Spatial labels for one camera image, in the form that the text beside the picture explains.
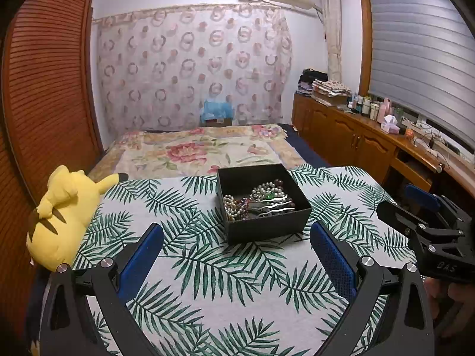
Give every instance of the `open black box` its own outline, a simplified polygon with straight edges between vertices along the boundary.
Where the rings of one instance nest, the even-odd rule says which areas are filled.
[[[295,211],[242,221],[227,220],[223,196],[235,198],[249,196],[256,186],[264,182],[273,182],[275,179],[284,182],[284,192],[293,199]],[[281,235],[301,233],[312,212],[307,198],[282,164],[218,169],[218,202],[227,241],[230,244],[263,241]]]

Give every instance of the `metal bolt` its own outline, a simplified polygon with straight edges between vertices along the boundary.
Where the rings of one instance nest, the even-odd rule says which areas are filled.
[[[374,259],[371,257],[363,257],[361,259],[361,262],[363,263],[364,266],[373,266],[374,265]]]
[[[417,266],[413,263],[408,263],[406,265],[406,268],[408,269],[408,271],[410,271],[411,273],[415,273],[416,270],[417,270]]]
[[[110,267],[112,264],[113,264],[114,260],[112,258],[104,258],[102,261],[101,261],[101,266],[103,268],[108,268]]]
[[[67,270],[67,263],[62,263],[58,265],[58,267],[56,268],[56,271],[58,273],[64,273],[66,270]]]

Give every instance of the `bed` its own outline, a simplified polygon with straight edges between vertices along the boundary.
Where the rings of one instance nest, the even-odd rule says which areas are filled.
[[[216,169],[279,162],[312,205],[305,230],[227,245],[216,203]],[[327,167],[291,128],[129,133],[90,176],[98,180],[124,169],[131,180],[104,196],[73,267],[89,268],[114,256],[152,222],[159,223],[164,247],[127,306],[165,355],[314,354],[346,308],[308,241],[317,219],[381,265],[414,261],[406,239],[377,219],[377,205],[392,201],[390,196],[357,167]],[[108,351],[119,354],[95,298],[88,300]],[[367,347],[383,307],[380,298],[356,352]],[[34,328],[32,340],[37,339]]]

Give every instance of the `gray roller blind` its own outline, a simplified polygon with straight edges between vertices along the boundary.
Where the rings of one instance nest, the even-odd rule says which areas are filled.
[[[370,93],[475,147],[475,40],[450,0],[371,0]]]

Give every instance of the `yellow plush toy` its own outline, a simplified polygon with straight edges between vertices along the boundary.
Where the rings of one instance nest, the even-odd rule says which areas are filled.
[[[29,219],[27,248],[32,258],[51,271],[61,263],[72,266],[101,194],[127,179],[127,174],[112,174],[95,183],[82,170],[70,173],[59,166]]]

